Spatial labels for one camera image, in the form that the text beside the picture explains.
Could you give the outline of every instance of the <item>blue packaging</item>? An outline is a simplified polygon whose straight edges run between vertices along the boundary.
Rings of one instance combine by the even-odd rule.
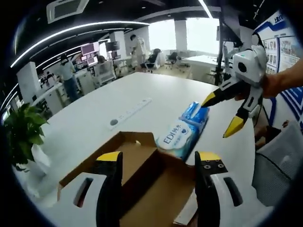
[[[159,150],[186,161],[196,145],[208,119],[209,108],[193,102],[185,112],[156,139]]]

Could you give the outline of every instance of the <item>white shirt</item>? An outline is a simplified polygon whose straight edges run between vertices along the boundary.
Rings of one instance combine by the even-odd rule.
[[[144,55],[146,54],[146,45],[143,38],[136,37],[135,38],[135,48],[136,48],[136,55]]]
[[[65,65],[60,65],[59,74],[63,77],[63,80],[69,80],[72,78],[72,73],[75,71],[75,68],[71,61],[68,61]]]

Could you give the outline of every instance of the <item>black ceiling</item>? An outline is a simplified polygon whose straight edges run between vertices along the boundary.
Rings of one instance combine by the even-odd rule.
[[[155,4],[154,1],[162,2],[163,4]],[[259,13],[255,16],[255,12],[263,0],[220,0],[224,4],[230,5],[239,11],[239,20],[242,26],[255,28],[258,24],[263,22],[267,17],[273,14],[277,8],[274,5],[269,5],[271,0],[265,0]],[[149,15],[151,13],[175,9],[180,7],[194,7],[201,6],[198,0],[89,0],[84,12],[79,15],[67,17],[51,24],[47,23],[46,5],[52,0],[41,1],[30,12],[30,14],[23,20],[18,29],[18,43],[16,49],[11,48],[10,62],[12,63],[21,53],[23,53],[30,46],[39,40],[63,29],[82,25],[91,22],[112,21],[112,20],[127,20],[134,21],[140,17]],[[218,0],[205,0],[207,6],[219,6]],[[214,17],[218,17],[217,12],[212,12]],[[180,19],[186,17],[206,17],[204,11],[188,11],[171,14],[171,18]],[[167,19],[167,15],[162,15],[150,18],[143,22],[151,23]],[[139,28],[134,25],[110,25],[110,26],[92,26],[82,29],[77,29],[59,35],[51,40],[39,45],[31,52],[29,52],[21,61],[14,67],[18,70],[25,65],[29,60],[34,61],[36,65],[44,62],[50,57],[59,54],[65,50],[75,46],[96,41],[108,34],[104,29],[109,28]],[[78,35],[81,33],[91,32],[85,35]]]

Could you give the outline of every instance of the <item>power strip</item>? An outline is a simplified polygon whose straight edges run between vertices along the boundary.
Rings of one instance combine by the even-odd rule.
[[[152,101],[151,98],[145,98],[141,102],[139,102],[136,106],[126,111],[123,114],[118,115],[117,117],[113,117],[109,122],[107,122],[107,127],[110,130],[113,130],[115,127],[123,123],[126,119],[134,115],[136,112],[145,107],[148,103]]]

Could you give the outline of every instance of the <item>cable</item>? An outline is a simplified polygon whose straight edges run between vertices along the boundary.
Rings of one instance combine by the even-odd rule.
[[[257,153],[256,155],[261,155],[263,158],[267,159],[267,161],[269,161],[272,165],[274,165],[276,167],[277,170],[280,171],[280,173],[282,173],[283,176],[285,176],[287,178],[287,180],[292,181],[292,178],[286,174],[276,163],[274,163],[270,158],[266,157],[265,155],[261,154],[261,153]]]
[[[261,113],[261,110],[262,110],[262,106],[263,106],[263,99],[261,101],[260,110],[259,110],[259,113],[258,113],[258,116],[257,116],[256,123],[255,123],[254,127],[256,127],[256,125],[257,125],[257,123],[259,121],[259,117],[260,117],[260,113]]]

